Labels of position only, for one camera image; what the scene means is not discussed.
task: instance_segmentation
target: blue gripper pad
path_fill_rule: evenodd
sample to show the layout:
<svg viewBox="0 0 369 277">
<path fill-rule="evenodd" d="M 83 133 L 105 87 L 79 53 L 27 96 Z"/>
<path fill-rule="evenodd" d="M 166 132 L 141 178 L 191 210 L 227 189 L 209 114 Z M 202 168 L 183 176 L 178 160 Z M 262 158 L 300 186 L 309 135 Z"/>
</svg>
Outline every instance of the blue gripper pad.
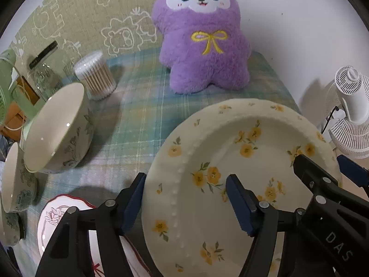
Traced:
<svg viewBox="0 0 369 277">
<path fill-rule="evenodd" d="M 251 224 L 252 212 L 247 205 L 242 192 L 246 192 L 236 175 L 229 175 L 226 179 L 226 191 L 241 229 L 251 237 L 256 230 Z"/>
<path fill-rule="evenodd" d="M 354 163 L 345 155 L 338 156 L 337 161 L 341 173 L 355 183 L 359 188 L 369 186 L 368 171 L 366 169 L 362 168 L 357 163 Z"/>
<path fill-rule="evenodd" d="M 123 232 L 130 230 L 136 221 L 136 217 L 141 208 L 143 187 L 145 185 L 146 175 L 142 177 L 138 183 L 135 191 L 132 194 L 130 201 L 123 212 L 123 225 L 121 227 Z"/>
</svg>

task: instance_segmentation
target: purple plush toy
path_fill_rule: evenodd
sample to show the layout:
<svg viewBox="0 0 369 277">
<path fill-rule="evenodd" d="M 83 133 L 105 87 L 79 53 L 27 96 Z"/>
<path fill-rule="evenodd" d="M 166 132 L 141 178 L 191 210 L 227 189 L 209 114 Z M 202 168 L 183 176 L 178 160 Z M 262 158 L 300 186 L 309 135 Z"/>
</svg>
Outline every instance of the purple plush toy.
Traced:
<svg viewBox="0 0 369 277">
<path fill-rule="evenodd" d="M 246 86 L 251 48 L 236 0 L 156 0 L 152 19 L 164 35 L 159 60 L 171 68 L 173 91 Z"/>
</svg>

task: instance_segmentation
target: plaid tablecloth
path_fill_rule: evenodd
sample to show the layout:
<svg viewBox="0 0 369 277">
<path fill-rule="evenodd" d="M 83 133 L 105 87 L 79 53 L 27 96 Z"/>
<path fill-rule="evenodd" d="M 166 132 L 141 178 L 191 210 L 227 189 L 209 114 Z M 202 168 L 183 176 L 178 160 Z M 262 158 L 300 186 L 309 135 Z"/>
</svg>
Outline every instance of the plaid tablecloth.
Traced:
<svg viewBox="0 0 369 277">
<path fill-rule="evenodd" d="M 37 175 L 39 197 L 22 214 L 26 238 L 14 247 L 24 277 L 36 274 L 40 261 L 37 223 L 45 204 L 56 195 L 69 193 L 95 205 L 115 198 L 137 173 L 148 172 L 155 154 L 174 128 L 208 105 L 231 98 L 259 98 L 298 111 L 286 87 L 257 52 L 248 62 L 251 81 L 245 89 L 228 91 L 212 85 L 191 95 L 174 94 L 169 88 L 170 71 L 159 63 L 159 52 L 160 49 L 150 49 L 108 60 L 118 86 L 108 98 L 91 102 L 96 124 L 86 157 L 77 168 L 65 173 Z M 145 246 L 140 215 L 127 236 L 153 275 L 161 276 Z"/>
</svg>

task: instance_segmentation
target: white fan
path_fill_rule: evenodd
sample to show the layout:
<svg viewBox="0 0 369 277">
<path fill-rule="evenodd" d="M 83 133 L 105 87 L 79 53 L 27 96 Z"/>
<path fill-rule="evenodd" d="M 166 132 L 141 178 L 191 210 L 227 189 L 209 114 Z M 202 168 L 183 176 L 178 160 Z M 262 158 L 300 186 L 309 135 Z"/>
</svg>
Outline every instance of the white fan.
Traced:
<svg viewBox="0 0 369 277">
<path fill-rule="evenodd" d="M 330 110 L 339 106 L 346 113 L 345 118 L 329 129 L 333 143 L 350 157 L 368 157 L 369 78 L 352 66 L 340 68 L 328 91 L 327 104 Z"/>
</svg>

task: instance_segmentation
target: green fan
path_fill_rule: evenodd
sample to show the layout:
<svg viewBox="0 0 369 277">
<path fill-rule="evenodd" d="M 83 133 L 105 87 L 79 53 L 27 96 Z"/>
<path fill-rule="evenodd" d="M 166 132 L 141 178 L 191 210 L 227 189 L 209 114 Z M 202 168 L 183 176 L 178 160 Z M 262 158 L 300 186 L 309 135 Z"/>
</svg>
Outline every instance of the green fan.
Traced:
<svg viewBox="0 0 369 277">
<path fill-rule="evenodd" d="M 10 104 L 15 101 L 25 116 L 32 120 L 37 110 L 27 99 L 25 91 L 16 80 L 12 83 L 12 70 L 16 61 L 13 49 L 7 49 L 0 54 L 0 124 L 5 123 L 6 113 Z"/>
</svg>

